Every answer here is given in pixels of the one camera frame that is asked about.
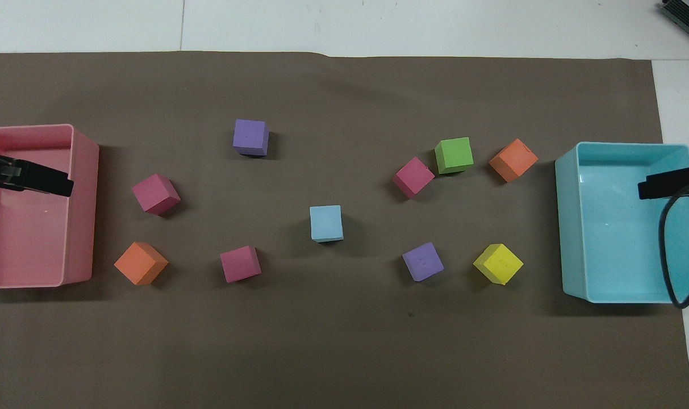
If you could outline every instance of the block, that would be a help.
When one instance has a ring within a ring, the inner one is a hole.
[[[314,206],[308,208],[311,218],[311,239],[317,243],[344,239],[341,206]]]
[[[520,139],[516,139],[488,163],[506,182],[511,182],[524,174],[537,160],[531,149]]]
[[[392,181],[407,196],[407,199],[412,199],[433,178],[435,175],[422,161],[418,158],[412,158],[407,165],[397,171]]]
[[[160,173],[141,181],[132,188],[142,210],[153,215],[161,215],[180,203],[180,196],[173,188],[170,179]]]
[[[403,254],[402,258],[415,281],[423,281],[445,269],[432,243],[425,243],[412,249]]]
[[[115,267],[134,285],[147,285],[168,265],[150,244],[135,241],[115,262]]]
[[[505,245],[490,244],[473,265],[491,282],[506,285],[524,264]]]
[[[468,137],[445,139],[435,147],[437,171],[440,174],[461,172],[473,166],[471,140]]]
[[[223,264],[226,282],[235,282],[261,274],[261,265],[258,263],[254,246],[246,246],[222,253],[220,263]]]
[[[269,152],[269,127],[266,122],[236,119],[233,149],[241,155],[266,156]]]

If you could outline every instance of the pink cube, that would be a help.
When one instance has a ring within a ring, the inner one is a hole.
[[[412,158],[407,165],[397,171],[392,181],[407,196],[407,199],[412,199],[433,178],[435,175],[422,161],[418,158]]]
[[[235,282],[261,274],[261,265],[258,263],[254,246],[246,246],[223,253],[220,255],[220,262],[223,264],[223,272],[227,282]]]
[[[140,202],[142,210],[153,215],[159,216],[180,203],[178,192],[173,188],[170,179],[160,173],[155,173],[141,181],[132,188],[132,191]]]

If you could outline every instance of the black cable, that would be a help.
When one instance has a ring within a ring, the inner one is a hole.
[[[667,266],[667,252],[665,248],[665,222],[667,221],[667,214],[672,208],[672,206],[675,204],[675,202],[677,202],[677,200],[681,197],[687,196],[688,194],[689,185],[677,191],[677,193],[672,195],[672,197],[668,200],[668,202],[665,204],[665,207],[663,208],[662,213],[660,214],[660,230],[658,233],[660,239],[660,262],[663,268],[663,278],[665,279],[665,285],[667,287],[667,292],[670,295],[670,301],[672,301],[672,305],[676,306],[679,309],[683,309],[689,306],[689,294],[682,302],[679,302],[677,300],[677,297],[675,296],[675,290],[672,287],[672,281],[670,280],[670,271],[668,270]]]

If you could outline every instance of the light blue cube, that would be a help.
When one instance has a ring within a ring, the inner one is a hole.
[[[341,206],[312,206],[308,208],[311,217],[311,239],[317,243],[344,239]]]

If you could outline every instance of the white table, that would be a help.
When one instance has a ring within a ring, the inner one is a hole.
[[[308,51],[653,60],[666,143],[689,145],[689,36],[657,0],[0,0],[0,52]],[[689,354],[689,308],[683,313]]]

